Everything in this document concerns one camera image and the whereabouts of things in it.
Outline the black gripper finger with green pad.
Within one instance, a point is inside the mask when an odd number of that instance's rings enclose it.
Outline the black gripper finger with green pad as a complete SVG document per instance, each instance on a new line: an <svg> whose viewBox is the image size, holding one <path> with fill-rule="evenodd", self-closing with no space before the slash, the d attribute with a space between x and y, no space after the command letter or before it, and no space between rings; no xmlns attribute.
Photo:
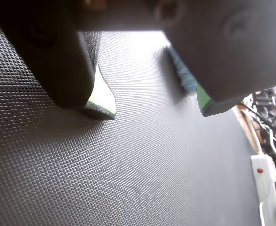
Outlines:
<svg viewBox="0 0 276 226"><path fill-rule="evenodd" d="M78 0L0 0L0 28L54 103L113 120L116 99L73 21Z"/></svg>
<svg viewBox="0 0 276 226"><path fill-rule="evenodd" d="M203 116L276 85L276 0L154 0L151 8L198 81Z"/></svg>

